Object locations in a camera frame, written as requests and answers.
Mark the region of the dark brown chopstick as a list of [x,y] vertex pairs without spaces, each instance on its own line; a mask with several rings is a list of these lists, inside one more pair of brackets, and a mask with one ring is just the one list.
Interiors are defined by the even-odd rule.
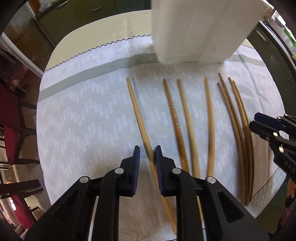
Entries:
[[226,106],[226,109],[228,111],[228,115],[231,121],[231,125],[233,128],[233,133],[236,141],[236,148],[238,153],[238,161],[239,161],[239,174],[240,174],[240,185],[241,185],[241,204],[246,205],[247,204],[247,191],[248,191],[248,174],[246,172],[245,168],[245,151],[243,148],[243,135],[242,130],[240,127],[240,123],[238,120],[238,116],[236,113],[236,110],[234,108],[232,99],[230,97],[229,91],[227,89],[227,86],[225,84],[225,81],[221,75],[221,73],[218,73],[219,82],[217,83],[217,86],[219,88],[221,97],[223,99],[223,102]]

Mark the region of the light wooden chopstick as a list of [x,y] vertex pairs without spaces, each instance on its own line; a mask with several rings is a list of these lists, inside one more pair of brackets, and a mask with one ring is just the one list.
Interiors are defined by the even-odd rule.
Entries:
[[[149,141],[149,136],[147,134],[147,130],[145,128],[144,121],[142,119],[142,115],[140,113],[140,109],[139,109],[139,106],[137,104],[137,99],[135,97],[135,93],[133,91],[133,87],[132,87],[132,84],[131,84],[131,81],[130,81],[129,77],[126,77],[126,83],[127,83],[130,99],[132,101],[134,114],[135,114],[135,117],[137,119],[137,124],[138,124],[138,128],[139,128],[139,131],[140,131],[140,135],[142,137],[142,142],[144,144],[145,152],[147,154],[147,158],[149,160],[149,164],[151,166],[151,170],[152,170],[152,173],[154,175],[156,185],[158,186],[159,183],[158,183],[157,168],[156,168],[156,165],[154,163],[154,152],[153,152],[151,143]],[[172,228],[174,234],[176,235],[177,234],[177,221],[176,221],[175,214],[174,214],[173,208],[171,206],[171,203],[168,200],[168,198],[166,198],[166,197],[161,196],[161,199],[162,199],[166,214],[168,216],[168,219],[170,221],[171,228]]]

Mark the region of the tan wooden chopstick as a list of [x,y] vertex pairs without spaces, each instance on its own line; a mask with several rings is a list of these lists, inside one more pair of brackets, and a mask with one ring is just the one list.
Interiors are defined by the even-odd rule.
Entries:
[[192,164],[192,172],[195,178],[200,178],[200,167],[199,167],[199,155],[198,155],[198,148],[194,133],[194,127],[192,123],[192,119],[190,116],[188,104],[185,97],[185,92],[182,86],[182,82],[180,79],[177,80],[177,85],[180,93],[180,98],[182,101],[183,111],[185,115],[186,125],[187,125],[187,132],[189,137],[189,144],[190,144],[190,155],[191,155],[191,164]]

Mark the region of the red dining chair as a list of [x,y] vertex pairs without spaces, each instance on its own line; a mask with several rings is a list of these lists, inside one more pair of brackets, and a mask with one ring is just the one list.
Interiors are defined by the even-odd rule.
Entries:
[[37,109],[36,105],[19,99],[6,86],[1,84],[1,126],[8,164],[39,164],[39,160],[20,158],[23,142],[28,136],[35,136],[36,130],[26,127],[22,108]]

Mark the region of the brown wooden chopstick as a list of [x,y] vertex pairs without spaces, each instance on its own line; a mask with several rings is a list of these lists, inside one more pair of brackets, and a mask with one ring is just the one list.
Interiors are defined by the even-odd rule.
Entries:
[[180,155],[181,165],[185,171],[189,172],[189,165],[188,165],[187,155],[186,155],[186,151],[185,151],[185,145],[184,145],[182,132],[181,132],[181,128],[179,125],[178,115],[177,115],[177,112],[175,109],[173,99],[171,97],[169,86],[168,86],[167,81],[165,79],[163,79],[163,86],[164,86],[166,98],[167,98],[168,104],[169,104],[169,109],[170,109],[170,113],[171,113],[171,119],[172,119],[174,131],[175,131],[176,140],[177,140],[177,146],[178,146],[178,151],[179,151],[179,155]]

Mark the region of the pale wooden chopstick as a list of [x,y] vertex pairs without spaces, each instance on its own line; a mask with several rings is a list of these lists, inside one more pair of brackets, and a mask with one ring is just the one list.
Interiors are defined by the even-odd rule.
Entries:
[[208,113],[208,166],[207,166],[207,177],[213,176],[214,173],[214,162],[215,162],[215,125],[214,125],[214,114],[211,99],[211,92],[208,78],[204,78],[207,113]]

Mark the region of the white plastic utensil holder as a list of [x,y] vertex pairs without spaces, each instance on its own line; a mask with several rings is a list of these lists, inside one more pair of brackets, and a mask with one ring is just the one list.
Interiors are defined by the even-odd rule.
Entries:
[[267,12],[264,1],[152,1],[152,41],[161,63],[229,59]]

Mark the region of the patterned tablecloth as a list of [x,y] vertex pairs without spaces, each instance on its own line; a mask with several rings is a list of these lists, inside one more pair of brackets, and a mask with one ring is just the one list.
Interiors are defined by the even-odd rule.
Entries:
[[111,16],[66,35],[54,49],[40,85],[37,141],[46,190],[52,203],[81,176],[92,179],[116,168],[142,146],[126,84],[129,77],[152,147],[180,166],[163,79],[167,81],[185,146],[187,125],[180,79],[197,142],[201,177],[207,175],[208,116],[204,88],[210,86],[215,121],[215,178],[240,198],[236,141],[217,83],[234,80],[248,118],[258,112],[284,114],[276,84],[254,48],[241,45],[223,63],[159,63],[148,11]]

